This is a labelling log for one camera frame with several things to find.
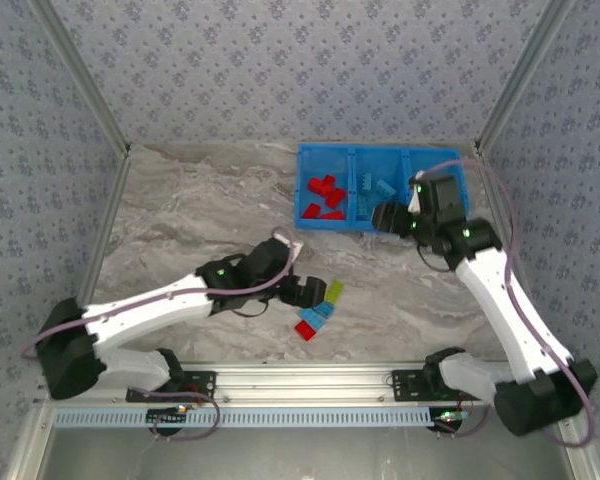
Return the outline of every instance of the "wall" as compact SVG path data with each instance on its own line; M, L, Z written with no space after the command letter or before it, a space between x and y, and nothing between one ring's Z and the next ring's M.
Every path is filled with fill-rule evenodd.
M489 154L541 314L600 375L600 0L578 2ZM600 380L593 396L600 438Z
M118 159L25 0L0 0L0 478L39 379L19 349L76 293Z
M546 0L54 0L127 137L469 140Z

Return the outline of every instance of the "blue bin divider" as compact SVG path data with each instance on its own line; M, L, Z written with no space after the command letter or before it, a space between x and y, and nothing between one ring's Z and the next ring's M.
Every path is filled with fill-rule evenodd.
M378 180L383 180L396 190L392 200L408 203L412 192L409 178L420 170L427 170L447 160L460 158L455 148L436 147L390 147L347 144L301 144L298 148L298 173L295 191L295 226L299 229L336 231L375 231L371 225L373 208L385 199L376 190ZM461 200L467 218L469 197L462 168L451 166L447 171L456 177ZM362 178L365 173L372 175L371 193L365 195L367 218L357 217L357 202L362 194ZM336 186L347 191L347 198L337 207L345 214L345 220L324 220L301 218L310 203L322 207L321 214L331 212L320 195L308 190L311 177L336 177Z

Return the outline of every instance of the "purple cable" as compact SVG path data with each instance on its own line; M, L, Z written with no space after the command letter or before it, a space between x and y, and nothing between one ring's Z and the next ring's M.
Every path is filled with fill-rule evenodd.
M445 425L442 422L433 422L433 423L435 423L440 428L444 428L445 430L448 430L449 435L453 436L454 438L466 438L466 437L470 437L471 435L475 435L480 430L482 430L484 428L484 426L487 424L487 422L489 421L490 415L491 415L491 405L487 405L487 407L484 410L484 415L482 416L482 420L480 420L478 422L478 425L473 427L471 430L468 430L466 432L460 432L460 433L456 433L456 431L453 428L451 428L449 425Z
M273 236L273 234L276 233L276 231L278 231L278 230L281 230L281 229L274 228L273 231L271 232L271 235ZM207 287L181 288L178 290L173 290L171 292L165 292L165 293L161 293L158 295L154 295L152 297L145 298L144 300L138 300L137 302L133 302L128 305L124 305L122 307L114 308L112 310L109 310L108 312L98 314L94 317L79 318L77 320L72 320L70 322L62 323L60 325L56 325L55 327L51 327L48 330L45 330L44 332L36 335L34 338L29 340L26 343L26 345L22 348L22 350L20 351L20 356L27 360L35 360L36 356L29 355L28 354L29 350L31 350L33 347L35 347L42 340L49 338L50 336L55 335L56 333L64 332L66 330L71 330L72 328L82 327L88 323L95 322L104 317L113 317L115 315L118 315L119 313L128 312L129 310L133 310L138 307L143 307L145 305L149 305L150 303L157 302L160 300L172 299L172 298L178 297L180 295L187 295L190 293L206 293L206 294L212 294L212 295L233 296L233 295L249 295L252 293L260 292L262 290L266 290L267 288L272 287L273 285L278 283L280 280L282 280L282 278L287 273L289 273L289 270L291 270L291 266L293 265L293 239L286 232L285 232L284 236L287 238L287 240L289 240L289 245L290 245L289 246L289 256L287 257L287 263L285 263L285 265L282 268L282 270L280 271L280 273L278 273L271 280L268 280L261 285L257 285L255 287L249 287L249 288L236 288L236 289L232 289L232 290L226 290L226 289L222 289L222 288L207 288Z
M216 410L216 418L213 421L213 425L211 425L204 432L199 433L197 435L181 435L179 437L166 437L164 435L160 435L158 433L158 424L165 417L165 415L159 415L158 418L153 422L153 426L151 427L151 431L156 436L157 439L166 440L167 442L192 442L194 440L203 440L215 433L218 430L218 426L220 425L220 405L209 395L205 395L204 393L198 392L173 392L173 393L164 393L164 392L150 392L149 390L145 390L144 388L136 388L129 387L131 390L135 390L138 393L141 393L144 397L155 397L155 398L182 398L182 397L191 397L191 398L200 398L205 402L209 402L213 405L213 408Z
M535 327L533 326L531 321L527 318L527 315L522 310L522 307L520 306L520 303L518 302L518 299L516 298L516 295L513 291L513 287L511 286L511 274L513 272L513 256L516 251L517 238L516 238L516 211L513 206L513 200L511 199L511 196L509 195L509 191L507 190L507 187L504 185L504 182L502 181L500 176L497 174L495 169L493 169L489 165L477 162L475 160L470 160L470 159L449 160L447 162L440 163L433 168L430 168L424 174L426 175L426 174L436 172L438 170L442 170L444 168L451 167L454 165L469 166L469 167L476 168L478 170L485 171L487 173L491 173L494 176L495 180L497 181L498 186L500 187L500 190L504 194L504 197L507 201L507 206L509 208L509 219L511 222L511 240L509 242L509 247L506 250L507 262L505 263L505 267L504 267L504 284L505 284L505 287L507 290L507 294L509 295L509 299L511 300L511 303L513 304L513 308L515 309L516 313L520 317L520 320L522 320L522 323L525 325L525 327L527 327L527 329L529 330L529 332L531 333L533 338L536 339L536 341L540 344L540 346L547 353L547 355L549 355L549 357L555 362L555 364L558 366L558 368L560 368L562 373L564 373L564 375L567 377L567 379L569 380L571 385L573 385L573 388L575 389L576 393L580 397L580 400L582 401L582 404L584 405L584 409L585 409L585 412L587 415L587 422L588 422L587 434L585 435L584 439L582 439L581 441L579 441L577 443L565 442L564 440L557 439L546 432L545 432L545 436L547 436L552 441L554 441L558 445L565 447L565 448L585 447L586 445L591 443L591 441L595 437L595 418L593 416L593 407L591 406L591 401L589 400L587 393L582 388L582 385L580 384L578 379L571 372L571 370L569 370L569 367L560 359L560 357L558 357L558 355L556 355L556 353L553 351L551 346L544 340L542 335L535 329Z

